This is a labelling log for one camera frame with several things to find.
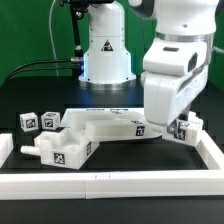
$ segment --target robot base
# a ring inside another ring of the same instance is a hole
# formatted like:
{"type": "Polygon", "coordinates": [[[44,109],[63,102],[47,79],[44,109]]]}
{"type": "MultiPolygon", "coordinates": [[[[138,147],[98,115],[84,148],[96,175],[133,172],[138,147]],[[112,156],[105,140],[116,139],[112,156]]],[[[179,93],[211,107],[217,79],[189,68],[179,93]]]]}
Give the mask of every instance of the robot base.
{"type": "Polygon", "coordinates": [[[134,79],[134,80],[129,80],[122,83],[114,83],[114,84],[97,84],[97,83],[91,83],[91,82],[79,80],[79,85],[84,88],[99,90],[99,91],[116,91],[116,90],[135,87],[136,80],[134,79]]]}

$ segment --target white foam block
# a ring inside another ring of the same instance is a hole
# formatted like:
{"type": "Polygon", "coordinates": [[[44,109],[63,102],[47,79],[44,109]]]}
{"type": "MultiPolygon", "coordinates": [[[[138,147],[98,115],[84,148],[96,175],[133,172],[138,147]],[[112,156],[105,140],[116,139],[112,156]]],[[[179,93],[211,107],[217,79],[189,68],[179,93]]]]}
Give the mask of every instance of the white foam block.
{"type": "Polygon", "coordinates": [[[96,174],[86,180],[86,198],[223,195],[220,170],[143,171],[96,174]]]}
{"type": "Polygon", "coordinates": [[[196,149],[210,170],[224,171],[224,155],[205,131],[201,132],[201,139],[196,149]]]}
{"type": "Polygon", "coordinates": [[[42,164],[71,169],[79,169],[99,146],[99,143],[91,142],[84,131],[70,128],[59,133],[42,132],[34,142],[40,149],[42,164]]]}
{"type": "Polygon", "coordinates": [[[69,114],[71,113],[75,113],[77,111],[82,111],[82,112],[86,112],[86,111],[111,111],[111,110],[116,110],[116,111],[134,111],[134,112],[137,112],[137,113],[140,113],[144,116],[144,108],[141,107],[141,108],[69,108],[69,109],[66,109],[65,111],[65,114],[61,120],[61,125],[60,127],[68,127],[68,116],[69,114]]]}
{"type": "Polygon", "coordinates": [[[20,124],[24,132],[34,131],[39,129],[38,117],[35,113],[27,113],[20,115],[20,124]]]}
{"type": "Polygon", "coordinates": [[[13,149],[12,134],[0,135],[0,167],[4,164],[13,149]]]}
{"type": "Polygon", "coordinates": [[[86,176],[74,173],[2,174],[0,200],[85,198],[86,176]]]}
{"type": "Polygon", "coordinates": [[[85,129],[86,121],[129,119],[138,120],[144,118],[144,115],[136,111],[128,110],[69,110],[62,119],[64,127],[70,127],[81,131],[85,129]]]}
{"type": "Polygon", "coordinates": [[[41,116],[42,129],[56,130],[60,126],[60,113],[46,112],[41,116]]]}
{"type": "Polygon", "coordinates": [[[156,138],[160,134],[151,129],[146,119],[87,121],[86,137],[92,142],[156,138]]]}

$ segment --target white plastic part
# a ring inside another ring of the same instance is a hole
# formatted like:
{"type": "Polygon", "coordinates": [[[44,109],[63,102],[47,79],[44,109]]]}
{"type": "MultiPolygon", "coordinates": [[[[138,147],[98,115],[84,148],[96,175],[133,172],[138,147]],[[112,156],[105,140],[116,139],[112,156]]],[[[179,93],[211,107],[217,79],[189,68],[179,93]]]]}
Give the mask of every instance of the white plastic part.
{"type": "Polygon", "coordinates": [[[38,118],[35,113],[27,113],[20,115],[20,124],[24,132],[34,131],[39,129],[38,118]]]}
{"type": "Polygon", "coordinates": [[[22,146],[21,153],[34,156],[40,156],[40,148],[32,146],[22,146]]]}
{"type": "Polygon", "coordinates": [[[13,150],[12,134],[0,134],[0,168],[13,150]]]}
{"type": "Polygon", "coordinates": [[[136,111],[123,110],[123,109],[121,110],[68,109],[66,110],[64,117],[62,119],[61,126],[70,127],[73,130],[81,131],[85,129],[86,121],[114,120],[114,119],[138,120],[144,118],[144,115],[136,111]]]}
{"type": "Polygon", "coordinates": [[[145,120],[87,121],[85,136],[92,142],[150,139],[158,137],[145,120]]]}
{"type": "Polygon", "coordinates": [[[178,120],[178,133],[175,135],[167,132],[167,127],[162,128],[162,138],[185,145],[196,147],[201,140],[203,120],[196,117],[196,114],[189,112],[189,120],[178,120]]]}
{"type": "Polygon", "coordinates": [[[109,173],[86,180],[86,198],[223,195],[223,171],[109,173]]]}
{"type": "Polygon", "coordinates": [[[85,198],[85,174],[1,175],[0,199],[85,198]]]}
{"type": "Polygon", "coordinates": [[[224,155],[222,151],[218,148],[218,146],[213,142],[213,140],[205,131],[201,132],[200,137],[201,141],[197,144],[196,149],[208,169],[224,170],[224,155]]]}
{"type": "Polygon", "coordinates": [[[125,15],[118,2],[89,7],[90,46],[84,55],[80,81],[92,84],[121,84],[136,79],[131,55],[125,48],[125,15]]]}
{"type": "Polygon", "coordinates": [[[168,127],[204,89],[208,66],[183,77],[150,72],[144,76],[144,108],[148,122],[168,127]]]}
{"type": "Polygon", "coordinates": [[[61,125],[60,127],[68,127],[68,117],[72,113],[76,113],[76,111],[80,112],[86,112],[86,111],[132,111],[132,112],[137,112],[139,114],[142,114],[144,116],[144,108],[76,108],[76,109],[66,109],[64,116],[61,120],[61,125]]]}
{"type": "Polygon", "coordinates": [[[193,68],[197,69],[204,64],[206,52],[205,42],[169,42],[155,38],[144,57],[143,69],[152,73],[184,76],[189,73],[189,63],[192,57],[197,55],[193,68]]]}
{"type": "Polygon", "coordinates": [[[41,116],[42,129],[56,130],[60,126],[60,113],[46,112],[41,116]]]}
{"type": "Polygon", "coordinates": [[[156,31],[178,36],[214,33],[218,2],[219,0],[155,0],[156,31]]]}
{"type": "Polygon", "coordinates": [[[23,146],[24,154],[41,157],[41,163],[79,169],[99,146],[84,136],[84,132],[65,128],[61,132],[42,132],[34,139],[35,147],[23,146]]]}

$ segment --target black cable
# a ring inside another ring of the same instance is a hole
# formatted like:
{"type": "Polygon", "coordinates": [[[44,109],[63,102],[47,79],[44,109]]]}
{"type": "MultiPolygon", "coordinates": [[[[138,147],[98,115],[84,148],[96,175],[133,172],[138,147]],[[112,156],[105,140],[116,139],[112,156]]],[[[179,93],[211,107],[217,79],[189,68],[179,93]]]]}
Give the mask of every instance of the black cable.
{"type": "Polygon", "coordinates": [[[214,46],[213,51],[218,53],[218,54],[224,55],[224,49],[222,49],[222,48],[214,46]]]}
{"type": "Polygon", "coordinates": [[[142,32],[142,47],[144,54],[146,53],[146,46],[145,46],[145,31],[144,31],[144,25],[143,20],[140,18],[140,24],[141,24],[141,32],[142,32]]]}
{"type": "Polygon", "coordinates": [[[71,3],[71,5],[70,5],[70,13],[71,13],[71,17],[72,17],[73,38],[74,38],[74,44],[75,44],[74,55],[75,55],[75,57],[83,57],[83,50],[81,47],[81,40],[80,40],[80,34],[79,34],[78,19],[76,16],[76,4],[77,3],[74,2],[74,3],[71,3]]]}
{"type": "Polygon", "coordinates": [[[34,69],[25,69],[25,70],[19,70],[16,72],[11,72],[6,77],[5,81],[3,82],[3,86],[15,75],[23,72],[33,72],[33,71],[55,71],[55,70],[67,70],[67,69],[73,69],[74,67],[65,67],[65,68],[34,68],[34,69]]]}
{"type": "Polygon", "coordinates": [[[63,60],[41,60],[41,61],[34,61],[34,62],[30,62],[24,65],[19,66],[18,68],[16,68],[13,72],[17,72],[23,68],[32,66],[32,65],[40,65],[40,64],[55,64],[55,63],[68,63],[71,62],[71,59],[63,59],[63,60]]]}

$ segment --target cable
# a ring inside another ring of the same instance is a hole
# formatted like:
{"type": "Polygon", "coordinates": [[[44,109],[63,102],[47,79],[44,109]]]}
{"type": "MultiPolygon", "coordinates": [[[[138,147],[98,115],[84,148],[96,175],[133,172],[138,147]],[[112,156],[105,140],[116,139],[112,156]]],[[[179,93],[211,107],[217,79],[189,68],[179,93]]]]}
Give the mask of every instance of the cable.
{"type": "Polygon", "coordinates": [[[144,31],[144,25],[143,20],[140,18],[140,24],[141,24],[141,32],[142,32],[142,47],[144,54],[146,53],[146,46],[145,46],[145,31],[144,31]]]}
{"type": "Polygon", "coordinates": [[[3,86],[15,75],[23,72],[33,72],[33,71],[54,71],[54,70],[67,70],[67,69],[73,69],[74,67],[64,67],[64,68],[34,68],[34,69],[25,69],[25,70],[19,70],[16,72],[11,72],[6,77],[5,81],[3,82],[3,86]]]}
{"type": "Polygon", "coordinates": [[[77,15],[76,15],[76,4],[70,5],[70,14],[72,18],[73,39],[75,44],[74,55],[75,57],[83,57],[83,50],[82,50],[80,34],[79,34],[79,24],[78,24],[79,19],[77,18],[77,15]]]}
{"type": "Polygon", "coordinates": [[[50,32],[50,39],[51,39],[51,46],[52,46],[52,51],[53,51],[53,55],[54,55],[54,60],[57,60],[57,53],[56,53],[56,49],[55,49],[54,37],[53,37],[53,32],[52,32],[52,15],[53,15],[53,11],[55,9],[56,3],[57,3],[57,0],[54,0],[52,2],[50,13],[49,13],[49,32],[50,32]]]}
{"type": "Polygon", "coordinates": [[[40,64],[55,64],[55,63],[68,63],[71,62],[71,59],[62,59],[62,60],[41,60],[41,61],[34,61],[34,62],[29,62],[27,64],[21,65],[17,67],[13,72],[17,72],[23,68],[32,66],[32,65],[40,65],[40,64]]]}
{"type": "Polygon", "coordinates": [[[218,54],[222,54],[222,55],[224,55],[224,50],[221,49],[221,48],[218,48],[218,47],[216,47],[216,46],[213,47],[213,51],[215,51],[215,52],[218,53],[218,54]]]}

